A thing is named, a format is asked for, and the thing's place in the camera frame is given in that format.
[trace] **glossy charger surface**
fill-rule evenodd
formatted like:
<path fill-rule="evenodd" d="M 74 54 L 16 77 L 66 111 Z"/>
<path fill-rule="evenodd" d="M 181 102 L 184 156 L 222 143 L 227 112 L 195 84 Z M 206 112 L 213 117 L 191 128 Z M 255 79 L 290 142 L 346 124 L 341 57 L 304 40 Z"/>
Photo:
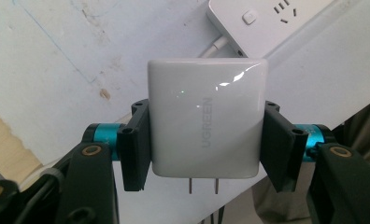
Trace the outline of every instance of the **glossy charger surface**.
<path fill-rule="evenodd" d="M 168 59 L 149 62 L 152 168 L 156 175 L 257 175 L 265 60 Z"/>

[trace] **charger prong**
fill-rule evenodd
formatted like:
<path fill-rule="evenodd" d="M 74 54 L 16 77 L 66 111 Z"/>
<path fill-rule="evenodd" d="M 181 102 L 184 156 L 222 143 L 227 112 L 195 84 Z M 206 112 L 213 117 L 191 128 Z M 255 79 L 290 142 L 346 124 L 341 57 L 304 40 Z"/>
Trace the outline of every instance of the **charger prong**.
<path fill-rule="evenodd" d="M 189 178 L 189 194 L 192 194 L 192 179 Z"/>
<path fill-rule="evenodd" d="M 220 180 L 218 178 L 215 179 L 215 194 L 218 194 Z"/>

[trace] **power socket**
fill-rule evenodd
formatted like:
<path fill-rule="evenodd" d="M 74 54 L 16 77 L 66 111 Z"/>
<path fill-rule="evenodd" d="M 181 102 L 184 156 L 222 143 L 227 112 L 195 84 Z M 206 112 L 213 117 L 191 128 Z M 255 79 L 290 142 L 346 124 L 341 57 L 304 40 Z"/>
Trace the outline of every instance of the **power socket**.
<path fill-rule="evenodd" d="M 334 0 L 210 0 L 207 15 L 239 56 L 263 58 Z"/>

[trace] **white power adapter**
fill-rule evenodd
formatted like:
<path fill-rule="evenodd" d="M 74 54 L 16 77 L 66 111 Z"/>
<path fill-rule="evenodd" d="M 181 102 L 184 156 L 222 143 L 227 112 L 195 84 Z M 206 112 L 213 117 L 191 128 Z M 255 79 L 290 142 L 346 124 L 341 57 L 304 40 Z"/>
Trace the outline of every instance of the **white power adapter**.
<path fill-rule="evenodd" d="M 185 178 L 257 175 L 265 60 L 149 62 L 152 168 Z"/>
<path fill-rule="evenodd" d="M 210 0 L 207 15 L 240 56 L 263 58 L 334 0 Z"/>

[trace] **wooden surface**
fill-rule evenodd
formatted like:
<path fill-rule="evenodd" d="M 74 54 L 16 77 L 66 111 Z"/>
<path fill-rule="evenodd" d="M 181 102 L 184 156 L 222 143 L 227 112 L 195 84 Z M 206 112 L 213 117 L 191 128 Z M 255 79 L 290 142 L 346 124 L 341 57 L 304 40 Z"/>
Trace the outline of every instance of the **wooden surface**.
<path fill-rule="evenodd" d="M 21 140 L 13 136 L 8 126 L 0 119 L 0 173 L 6 179 L 19 184 L 41 163 L 34 154 L 25 149 Z"/>

